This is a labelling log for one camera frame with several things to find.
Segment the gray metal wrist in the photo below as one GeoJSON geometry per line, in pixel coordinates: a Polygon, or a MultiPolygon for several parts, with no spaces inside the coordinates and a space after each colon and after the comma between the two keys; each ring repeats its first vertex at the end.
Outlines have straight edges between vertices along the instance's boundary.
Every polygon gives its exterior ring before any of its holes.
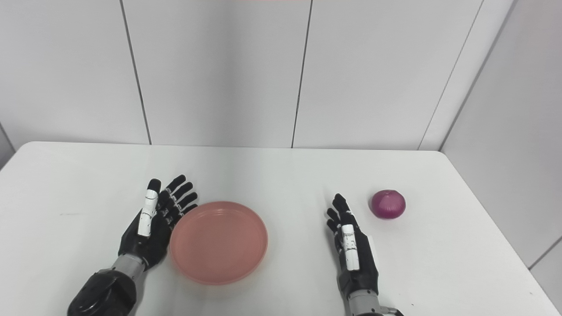
{"type": "Polygon", "coordinates": [[[383,314],[375,291],[359,290],[352,292],[348,297],[348,302],[353,316],[372,315],[373,313],[383,314]]]}
{"type": "Polygon", "coordinates": [[[124,254],[115,260],[111,269],[122,272],[133,281],[136,281],[144,272],[144,261],[137,256],[124,254]]]}

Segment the white finger segment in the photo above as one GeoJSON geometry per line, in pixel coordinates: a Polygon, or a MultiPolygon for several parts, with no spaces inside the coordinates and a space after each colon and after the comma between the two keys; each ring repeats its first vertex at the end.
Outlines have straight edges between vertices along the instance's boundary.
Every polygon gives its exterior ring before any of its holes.
{"type": "Polygon", "coordinates": [[[342,234],[347,270],[359,270],[359,256],[357,254],[357,244],[355,243],[355,231],[353,229],[353,225],[343,225],[342,234]]]}
{"type": "Polygon", "coordinates": [[[158,202],[158,192],[146,190],[144,206],[140,212],[139,228],[137,233],[140,236],[150,237],[152,218],[156,215],[156,204],[158,202]]]}

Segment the onion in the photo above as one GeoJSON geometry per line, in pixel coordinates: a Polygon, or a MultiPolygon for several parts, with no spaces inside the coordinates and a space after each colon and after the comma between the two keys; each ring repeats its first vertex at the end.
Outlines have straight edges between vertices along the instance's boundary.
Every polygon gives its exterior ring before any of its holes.
{"type": "Polygon", "coordinates": [[[379,218],[397,218],[404,213],[405,209],[406,200],[395,190],[379,191],[373,195],[371,200],[371,211],[379,218]]]}

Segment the palm of robotic hand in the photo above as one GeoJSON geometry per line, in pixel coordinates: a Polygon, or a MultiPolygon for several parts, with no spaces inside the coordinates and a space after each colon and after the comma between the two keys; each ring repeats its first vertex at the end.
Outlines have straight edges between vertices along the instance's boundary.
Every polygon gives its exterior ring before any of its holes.
{"type": "Polygon", "coordinates": [[[144,270],[162,261],[175,225],[184,214],[197,207],[197,204],[192,204],[197,199],[197,193],[188,194],[193,184],[186,181],[185,175],[180,175],[158,194],[156,215],[151,221],[149,237],[137,233],[142,212],[139,211],[121,237],[118,255],[131,254],[142,259],[144,270]]]}
{"type": "Polygon", "coordinates": [[[346,199],[336,194],[326,212],[328,227],[334,233],[334,244],[339,257],[339,290],[350,305],[353,316],[403,316],[399,310],[380,306],[378,302],[379,272],[375,266],[369,239],[361,231],[346,199]]]}

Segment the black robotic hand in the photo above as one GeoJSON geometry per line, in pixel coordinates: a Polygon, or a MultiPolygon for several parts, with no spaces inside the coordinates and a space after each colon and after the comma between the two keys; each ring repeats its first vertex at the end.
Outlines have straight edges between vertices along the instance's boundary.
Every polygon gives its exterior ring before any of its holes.
{"type": "Polygon", "coordinates": [[[380,306],[378,301],[379,273],[375,266],[369,239],[361,231],[346,199],[336,194],[329,208],[328,227],[334,233],[339,257],[339,290],[349,302],[353,316],[403,316],[399,310],[380,306]]]}
{"type": "MultiPolygon", "coordinates": [[[[160,191],[160,181],[153,179],[148,186],[154,197],[160,191]]],[[[135,280],[158,264],[166,255],[170,236],[178,220],[197,205],[191,182],[185,176],[175,178],[157,196],[156,213],[152,216],[143,208],[133,219],[123,236],[118,257],[110,269],[100,270],[88,279],[70,303],[68,316],[126,316],[137,302],[135,280]],[[148,216],[148,236],[139,234],[139,224],[148,216]]]]}
{"type": "Polygon", "coordinates": [[[197,204],[191,204],[197,199],[197,193],[185,195],[191,189],[193,184],[186,182],[185,175],[178,176],[168,184],[158,195],[150,237],[137,234],[142,212],[139,211],[121,238],[118,255],[131,254],[141,258],[144,261],[144,270],[162,261],[170,243],[172,229],[185,213],[197,207],[197,204]]]}

